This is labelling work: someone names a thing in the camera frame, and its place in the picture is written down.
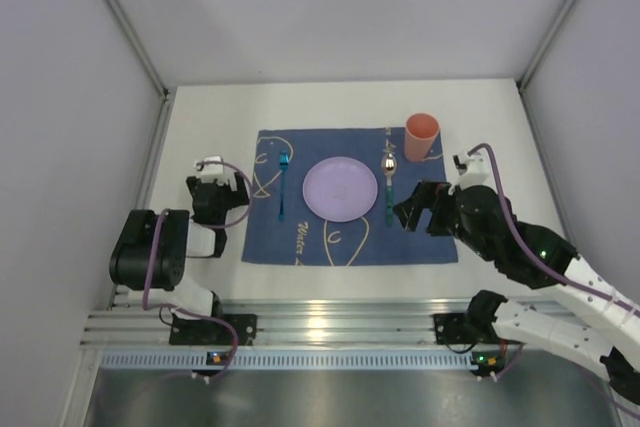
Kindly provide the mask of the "green handled metal spoon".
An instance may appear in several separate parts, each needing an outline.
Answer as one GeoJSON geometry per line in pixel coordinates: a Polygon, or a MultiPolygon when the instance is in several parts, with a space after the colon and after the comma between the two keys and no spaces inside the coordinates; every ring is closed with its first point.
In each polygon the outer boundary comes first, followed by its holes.
{"type": "Polygon", "coordinates": [[[394,206],[393,176],[397,170],[397,160],[392,152],[386,153],[381,162],[381,168],[386,179],[386,225],[391,227],[394,206]]]}

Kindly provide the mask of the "salmon pink plastic cup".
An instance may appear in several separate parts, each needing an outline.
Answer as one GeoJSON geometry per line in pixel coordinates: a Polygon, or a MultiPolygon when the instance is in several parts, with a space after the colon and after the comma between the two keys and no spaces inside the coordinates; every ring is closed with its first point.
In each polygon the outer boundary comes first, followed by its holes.
{"type": "Polygon", "coordinates": [[[421,162],[429,154],[440,133],[439,122],[426,113],[411,115],[405,123],[404,155],[410,162],[421,162]]]}

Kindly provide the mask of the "blue fish placemat cloth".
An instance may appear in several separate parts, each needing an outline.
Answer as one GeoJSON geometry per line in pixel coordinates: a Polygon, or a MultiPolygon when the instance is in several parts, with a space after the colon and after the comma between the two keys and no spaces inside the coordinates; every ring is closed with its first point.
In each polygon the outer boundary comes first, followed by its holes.
{"type": "Polygon", "coordinates": [[[397,160],[393,176],[394,203],[406,200],[421,180],[446,178],[441,141],[435,141],[421,162],[404,155],[402,127],[262,130],[257,135],[253,170],[253,201],[242,259],[264,265],[352,267],[377,265],[449,264],[458,260],[450,237],[433,237],[424,214],[415,232],[405,232],[393,216],[386,225],[386,179],[381,162],[387,152],[397,160]],[[279,221],[279,154],[286,151],[285,220],[279,221]],[[302,184],[311,167],[331,157],[363,162],[376,176],[378,197],[363,217],[328,222],[306,205],[302,184]]]}

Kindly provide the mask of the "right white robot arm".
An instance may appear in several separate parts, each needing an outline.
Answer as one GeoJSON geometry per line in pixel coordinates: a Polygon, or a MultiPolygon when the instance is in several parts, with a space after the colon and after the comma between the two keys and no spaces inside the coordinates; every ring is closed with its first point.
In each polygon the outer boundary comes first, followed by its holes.
{"type": "Polygon", "coordinates": [[[393,208],[402,228],[451,236],[509,280],[553,299],[581,320],[554,320],[488,290],[464,314],[477,341],[509,340],[544,349],[588,369],[632,403],[639,401],[639,308],[597,274],[576,248],[554,231],[520,222],[499,189],[465,189],[421,181],[393,208]]]}

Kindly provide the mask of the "blue plastic fork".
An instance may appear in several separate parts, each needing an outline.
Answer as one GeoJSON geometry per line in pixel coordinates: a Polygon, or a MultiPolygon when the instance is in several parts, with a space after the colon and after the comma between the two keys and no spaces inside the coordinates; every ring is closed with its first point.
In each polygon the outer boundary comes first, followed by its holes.
{"type": "Polygon", "coordinates": [[[290,164],[290,155],[286,151],[281,151],[279,154],[279,169],[280,169],[280,200],[279,200],[279,214],[278,218],[280,222],[285,220],[285,192],[286,192],[286,174],[290,164]]]}

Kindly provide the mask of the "lilac plastic plate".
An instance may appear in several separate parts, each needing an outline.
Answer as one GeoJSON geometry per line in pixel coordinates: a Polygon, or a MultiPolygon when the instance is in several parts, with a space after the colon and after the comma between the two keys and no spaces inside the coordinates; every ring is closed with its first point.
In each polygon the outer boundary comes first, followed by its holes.
{"type": "Polygon", "coordinates": [[[319,218],[347,223],[372,209],[378,197],[378,182],[363,162],[351,157],[331,157],[309,169],[302,195],[307,207],[319,218]]]}

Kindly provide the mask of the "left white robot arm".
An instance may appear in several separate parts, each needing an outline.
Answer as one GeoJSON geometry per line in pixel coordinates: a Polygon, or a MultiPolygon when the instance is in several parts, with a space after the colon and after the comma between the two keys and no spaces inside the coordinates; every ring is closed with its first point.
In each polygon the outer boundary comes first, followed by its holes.
{"type": "Polygon", "coordinates": [[[221,318],[220,300],[186,273],[190,258],[224,253],[228,213],[249,204],[241,174],[222,180],[186,179],[192,209],[132,210],[109,261],[109,275],[148,307],[170,307],[184,319],[221,318]]]}

